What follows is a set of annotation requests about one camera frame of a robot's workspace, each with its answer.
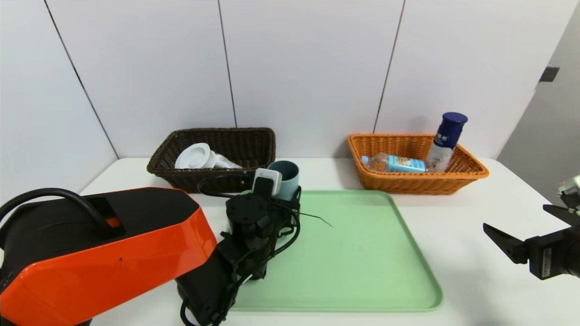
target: wicker basket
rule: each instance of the wicker basket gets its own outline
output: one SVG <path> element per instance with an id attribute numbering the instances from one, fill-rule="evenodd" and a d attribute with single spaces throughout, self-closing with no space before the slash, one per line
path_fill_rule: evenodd
<path id="1" fill-rule="evenodd" d="M 469 183 L 487 177 L 490 172 L 465 148 L 457 145 L 445 173 L 375 172 L 368 169 L 361 156 L 387 153 L 424 160 L 434 135 L 393 135 L 361 133 L 349 136 L 350 151 L 358 177 L 366 189 L 399 194 L 452 194 Z"/>
<path id="2" fill-rule="evenodd" d="M 227 157 L 243 169 L 176 169 L 181 152 L 194 143 L 207 143 L 216 153 Z M 265 168 L 276 158 L 276 137 L 270 128 L 206 128 L 172 132 L 149 160 L 147 171 L 167 180 L 173 187 L 198 193 L 197 184 L 221 175 L 248 175 Z M 204 185 L 209 191 L 239 193 L 250 189 L 251 182 L 239 178 L 211 180 Z"/>

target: blue bottle cap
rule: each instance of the blue bottle cap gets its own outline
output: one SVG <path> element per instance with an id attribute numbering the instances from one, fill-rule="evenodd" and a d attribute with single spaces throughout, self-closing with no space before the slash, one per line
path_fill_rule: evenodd
<path id="1" fill-rule="evenodd" d="M 449 125 L 463 125 L 467 122 L 467 117 L 457 112 L 447 112 L 443 114 L 443 123 Z"/>
<path id="2" fill-rule="evenodd" d="M 443 114 L 443 121 L 439 126 L 440 132 L 461 131 L 467 122 L 467 117 L 457 112 L 447 112 Z"/>

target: teal cup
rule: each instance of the teal cup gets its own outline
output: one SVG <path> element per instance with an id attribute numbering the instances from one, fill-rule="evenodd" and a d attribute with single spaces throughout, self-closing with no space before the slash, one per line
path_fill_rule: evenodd
<path id="1" fill-rule="evenodd" d="M 274 197 L 282 200 L 291 200 L 296 189 L 298 189 L 298 166 L 290 161 L 277 161 L 270 164 L 268 169 L 282 174 L 280 192 Z"/>

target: bottle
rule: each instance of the bottle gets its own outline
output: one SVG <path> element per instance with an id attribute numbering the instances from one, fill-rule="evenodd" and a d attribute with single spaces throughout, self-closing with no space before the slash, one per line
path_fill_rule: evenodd
<path id="1" fill-rule="evenodd" d="M 437 135 L 427 155 L 427 162 L 433 163 L 435 172 L 445 172 L 447 169 L 465 122 L 467 122 L 467 117 L 461 113 L 443 114 L 443 121 L 439 125 Z"/>
<path id="2" fill-rule="evenodd" d="M 373 157 L 363 155 L 361 161 L 367 168 L 378 172 L 424 173 L 433 171 L 433 165 L 429 162 L 386 153 L 379 153 Z"/>

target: tabletop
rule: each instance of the tabletop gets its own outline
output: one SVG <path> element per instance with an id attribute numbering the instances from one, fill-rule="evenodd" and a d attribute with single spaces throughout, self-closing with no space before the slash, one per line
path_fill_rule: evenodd
<path id="1" fill-rule="evenodd" d="M 362 189 L 352 159 L 290 158 L 305 190 Z M 82 192 L 168 187 L 146 171 L 148 158 L 114 162 Z M 231 311 L 225 326 L 249 325 L 578 325 L 580 280 L 540 281 L 514 265 L 483 233 L 486 222 L 522 240 L 564 229 L 542 210 L 548 201 L 501 163 L 480 160 L 490 176 L 453 195 L 392 195 L 441 288 L 441 307 L 424 313 L 264 313 Z M 554 180 L 554 191 L 558 182 Z M 225 198 L 193 194 L 216 235 L 227 225 Z M 170 281 L 93 319 L 100 325 L 183 325 Z"/>

